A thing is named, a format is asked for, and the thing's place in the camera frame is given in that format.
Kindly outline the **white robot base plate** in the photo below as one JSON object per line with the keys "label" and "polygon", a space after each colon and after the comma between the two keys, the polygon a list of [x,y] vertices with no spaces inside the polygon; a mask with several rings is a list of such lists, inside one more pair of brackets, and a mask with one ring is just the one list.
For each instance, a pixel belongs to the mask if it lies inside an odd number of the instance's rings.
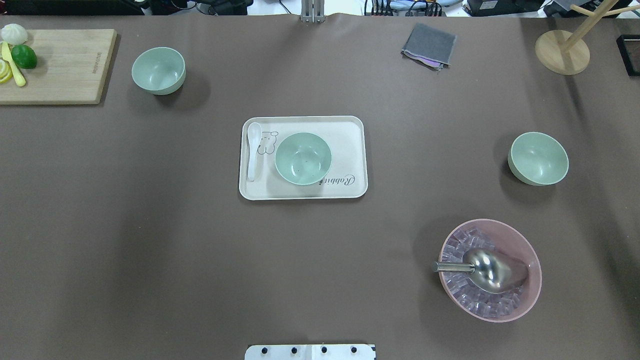
{"label": "white robot base plate", "polygon": [[247,348],[245,360],[376,360],[374,344],[256,344]]}

